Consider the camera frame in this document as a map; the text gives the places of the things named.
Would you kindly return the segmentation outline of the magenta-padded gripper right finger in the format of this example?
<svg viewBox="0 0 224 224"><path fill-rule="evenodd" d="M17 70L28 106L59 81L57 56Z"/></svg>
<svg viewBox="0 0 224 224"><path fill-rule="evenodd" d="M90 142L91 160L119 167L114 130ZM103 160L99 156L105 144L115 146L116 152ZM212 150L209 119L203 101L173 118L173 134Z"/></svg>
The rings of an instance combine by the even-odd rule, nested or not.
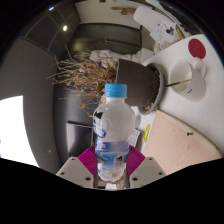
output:
<svg viewBox="0 0 224 224"><path fill-rule="evenodd" d="M125 171L126 188L140 188L165 176L165 171L153 157L145 157L130 147Z"/></svg>

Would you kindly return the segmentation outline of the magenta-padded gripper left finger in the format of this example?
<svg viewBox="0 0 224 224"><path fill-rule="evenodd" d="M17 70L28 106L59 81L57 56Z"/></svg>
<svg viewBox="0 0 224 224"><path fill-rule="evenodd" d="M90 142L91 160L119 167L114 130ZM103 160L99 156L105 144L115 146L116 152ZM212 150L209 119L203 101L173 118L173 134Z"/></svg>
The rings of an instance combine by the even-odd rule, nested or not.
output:
<svg viewBox="0 0 224 224"><path fill-rule="evenodd" d="M95 148L91 146L78 157L71 156L56 175L84 188L96 188L98 175Z"/></svg>

